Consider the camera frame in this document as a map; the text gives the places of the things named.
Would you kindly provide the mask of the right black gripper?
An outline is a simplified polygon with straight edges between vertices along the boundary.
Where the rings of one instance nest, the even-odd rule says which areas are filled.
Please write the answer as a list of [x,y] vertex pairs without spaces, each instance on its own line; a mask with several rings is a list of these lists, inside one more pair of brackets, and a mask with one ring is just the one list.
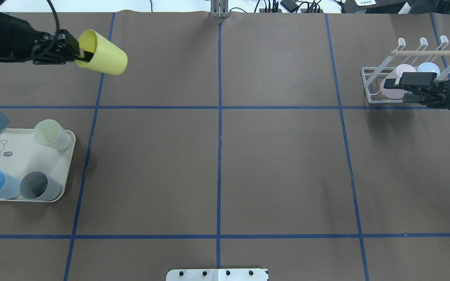
[[[435,73],[404,72],[400,78],[386,78],[384,89],[428,88],[434,85],[436,77]],[[438,82],[429,98],[422,94],[405,93],[402,102],[450,110],[450,80]]]

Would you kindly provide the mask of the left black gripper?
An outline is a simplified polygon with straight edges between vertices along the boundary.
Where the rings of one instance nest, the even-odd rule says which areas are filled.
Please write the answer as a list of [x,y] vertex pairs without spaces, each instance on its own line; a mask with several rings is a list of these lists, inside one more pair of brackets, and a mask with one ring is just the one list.
[[60,28],[59,17],[53,14],[55,32],[35,30],[28,21],[0,12],[0,60],[28,62],[37,65],[90,62],[94,53],[79,51],[78,41]]

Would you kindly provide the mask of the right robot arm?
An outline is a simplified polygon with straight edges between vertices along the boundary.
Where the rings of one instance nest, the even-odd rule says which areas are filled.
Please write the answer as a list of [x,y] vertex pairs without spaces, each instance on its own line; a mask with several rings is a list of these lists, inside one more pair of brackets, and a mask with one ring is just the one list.
[[[373,75],[378,75],[397,56],[407,58],[427,56],[426,63],[430,64],[438,56],[450,57],[450,50],[445,50],[449,43],[445,36],[441,36],[441,43],[434,50],[427,50],[427,45],[423,43],[416,50],[404,50],[405,41],[400,38],[398,42],[398,47],[391,51],[391,55],[373,72]],[[383,87],[380,92],[384,92],[385,89],[404,92],[402,96],[392,96],[393,100],[450,111],[450,65],[439,72],[422,71],[420,66],[409,64],[406,64],[405,68],[399,65],[382,81]]]

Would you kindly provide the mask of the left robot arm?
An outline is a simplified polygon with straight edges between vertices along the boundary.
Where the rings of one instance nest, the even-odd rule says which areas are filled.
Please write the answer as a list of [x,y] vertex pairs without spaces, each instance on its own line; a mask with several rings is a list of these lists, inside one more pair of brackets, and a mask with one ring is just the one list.
[[[70,32],[60,27],[57,11],[50,0],[48,6],[55,21],[53,34],[35,30],[28,21],[0,12],[0,63],[63,65],[92,60],[93,53],[80,47]],[[0,112],[0,134],[8,126],[8,118]]]

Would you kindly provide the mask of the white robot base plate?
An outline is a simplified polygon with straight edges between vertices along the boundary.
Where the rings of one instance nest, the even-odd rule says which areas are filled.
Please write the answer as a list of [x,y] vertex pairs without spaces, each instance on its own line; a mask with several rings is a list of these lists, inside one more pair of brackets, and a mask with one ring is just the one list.
[[268,269],[180,269],[170,270],[166,281],[268,281]]

